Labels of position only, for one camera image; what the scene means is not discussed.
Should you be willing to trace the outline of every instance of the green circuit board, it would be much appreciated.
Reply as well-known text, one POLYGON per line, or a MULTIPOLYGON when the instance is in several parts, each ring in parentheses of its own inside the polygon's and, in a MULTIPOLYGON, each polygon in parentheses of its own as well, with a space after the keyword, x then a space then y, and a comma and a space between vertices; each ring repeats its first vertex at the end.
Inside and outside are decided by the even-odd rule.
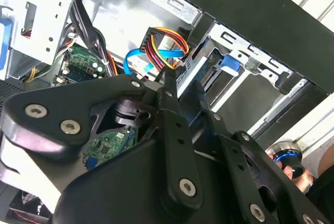
POLYGON ((123 127, 117 133, 105 134, 88 143, 83 151, 83 163, 86 164, 89 157, 98 160, 98 165, 114 158, 135 144, 136 129, 123 127))
POLYGON ((79 45, 74 45, 69 55, 69 67, 73 66, 89 75, 93 75, 94 72, 97 72, 98 68, 102 68, 102 71, 99 72, 99 76, 106 76, 104 64, 89 53, 87 49, 79 45))

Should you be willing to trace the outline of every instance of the blue tab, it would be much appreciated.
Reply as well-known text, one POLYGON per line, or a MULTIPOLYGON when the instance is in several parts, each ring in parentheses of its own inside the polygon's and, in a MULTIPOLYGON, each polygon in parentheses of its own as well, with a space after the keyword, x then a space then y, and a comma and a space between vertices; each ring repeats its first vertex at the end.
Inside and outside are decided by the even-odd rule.
POLYGON ((6 64, 12 27, 13 23, 9 19, 0 19, 0 39, 2 40, 0 49, 0 70, 3 70, 6 64))
POLYGON ((222 63, 220 64, 220 69, 236 77, 239 75, 240 65, 241 65, 240 62, 237 61, 235 58, 229 55, 225 55, 222 63))

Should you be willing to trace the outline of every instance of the yellow wire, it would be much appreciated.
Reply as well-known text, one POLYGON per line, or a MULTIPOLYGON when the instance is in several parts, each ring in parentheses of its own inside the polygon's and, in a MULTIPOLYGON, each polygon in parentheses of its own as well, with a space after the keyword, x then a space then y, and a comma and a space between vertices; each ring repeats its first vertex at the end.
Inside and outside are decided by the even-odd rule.
POLYGON ((175 69, 171 64, 169 64, 162 56, 161 54, 159 53, 158 49, 157 49, 157 46, 156 46, 156 43, 154 42, 154 36, 151 35, 151 41, 152 41, 152 46, 153 46, 153 49, 154 51, 156 52, 157 56, 159 57, 159 59, 161 59, 169 68, 171 69, 175 69))
MULTIPOLYGON (((181 39, 183 39, 183 37, 182 37, 179 33, 175 32, 175 31, 173 31, 173 30, 171 30, 171 29, 169 29, 169 28, 165 28, 165 27, 156 27, 156 29, 158 29, 158 30, 165 30, 165 31, 174 33, 174 34, 180 36, 181 39)), ((189 52, 189 46, 188 46, 187 42, 185 41, 185 39, 183 39, 183 40, 184 40, 184 42, 186 43, 186 46, 187 46, 187 52, 186 52, 186 54, 187 54, 187 53, 189 52)))

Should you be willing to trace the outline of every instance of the circuit board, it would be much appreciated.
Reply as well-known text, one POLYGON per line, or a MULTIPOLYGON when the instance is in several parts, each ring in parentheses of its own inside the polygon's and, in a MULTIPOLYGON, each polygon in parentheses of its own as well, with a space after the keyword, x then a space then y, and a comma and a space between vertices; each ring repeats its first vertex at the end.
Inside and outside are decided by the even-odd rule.
POLYGON ((55 85, 62 86, 105 76, 107 76, 106 68, 101 60, 87 49, 74 44, 65 55, 55 85))
POLYGON ((105 134, 94 139, 83 151, 83 163, 87 170, 91 170, 132 147, 136 138, 136 129, 125 126, 117 133, 105 134))
POLYGON ((68 68, 71 68, 72 66, 88 75, 97 74, 99 77, 106 76, 104 64, 90 54, 87 49, 78 45, 74 45, 69 54, 68 68))

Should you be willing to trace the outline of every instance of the circuit chip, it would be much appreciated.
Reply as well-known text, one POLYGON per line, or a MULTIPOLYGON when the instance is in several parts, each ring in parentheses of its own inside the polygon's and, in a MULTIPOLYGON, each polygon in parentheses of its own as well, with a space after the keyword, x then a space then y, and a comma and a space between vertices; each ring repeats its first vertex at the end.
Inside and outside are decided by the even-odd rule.
POLYGON ((94 69, 87 67, 86 73, 92 75, 94 73, 94 69))
POLYGON ((110 149, 109 147, 103 146, 102 149, 101 149, 101 153, 107 154, 109 149, 110 149))

